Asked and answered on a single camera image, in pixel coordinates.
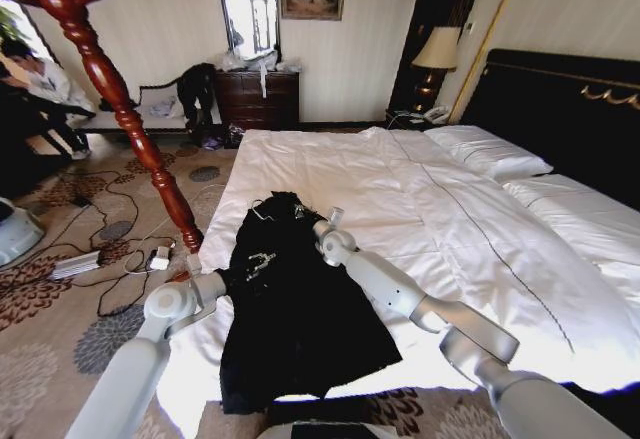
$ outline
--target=white shirt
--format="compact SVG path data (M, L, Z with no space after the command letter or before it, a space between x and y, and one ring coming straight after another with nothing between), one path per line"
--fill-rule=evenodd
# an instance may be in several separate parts
M37 72L27 72L31 94L58 104L80 106L87 111L95 111L95 106L89 101L86 93L76 81L67 76L64 69L53 61L40 60L44 63L42 75Z

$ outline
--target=patterned carpet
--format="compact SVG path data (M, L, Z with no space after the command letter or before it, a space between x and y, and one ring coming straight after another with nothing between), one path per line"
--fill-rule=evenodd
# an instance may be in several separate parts
M226 183L235 151L204 151L179 136L157 140L199 227L206 230L223 188L203 188ZM164 208L128 143L101 136L91 141L90 159L71 164L16 201L41 220L47 234L0 270L0 439L64 437L110 358L140 327L144 297L185 269L185 250L170 221L145 241L144 259L134 253L140 239L166 218ZM148 277L124 272L132 253L129 270L144 266L151 250L174 240L168 271ZM100 269L61 282L43 279L56 261L96 249L103 255ZM416 438L508 437L486 394L412 388L277 404L251 416L225 416L212 403L198 437L252 439L271 424L297 419L393 425ZM154 399L136 438L173 437L179 434Z

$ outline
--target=white duvet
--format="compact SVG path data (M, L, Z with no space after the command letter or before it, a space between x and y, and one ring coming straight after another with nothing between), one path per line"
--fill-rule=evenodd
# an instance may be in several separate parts
M513 369L594 391L640 380L640 331L625 299L498 184L424 134L248 131L200 250L206 271L228 265L247 209L270 191L293 191L324 214L341 207L341 227L360 248L387 258L429 294L462 300L497 321L521 342ZM441 337L374 307L403 361L328 397L475 387L442 358ZM232 320L223 298L213 316L171 341L158 398L185 437L197 433L206 401L221 399L220 358Z

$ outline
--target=black headboard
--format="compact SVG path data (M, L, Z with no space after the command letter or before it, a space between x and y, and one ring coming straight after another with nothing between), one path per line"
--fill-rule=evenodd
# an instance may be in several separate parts
M461 123L640 210L640 62L494 49Z

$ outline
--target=coat rack pole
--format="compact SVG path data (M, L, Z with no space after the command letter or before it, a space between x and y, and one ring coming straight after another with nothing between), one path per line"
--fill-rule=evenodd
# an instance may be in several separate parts
M191 208L175 178L166 170L158 147L144 131L122 76L98 45L98 35L89 23L87 10L87 5L94 1L97 0L30 0L29 3L39 5L53 16L65 37L76 45L91 82L113 107L118 125L129 136L136 156L151 172L151 182L158 189L171 220L182 232L185 245L192 253L197 252L203 236L196 227Z

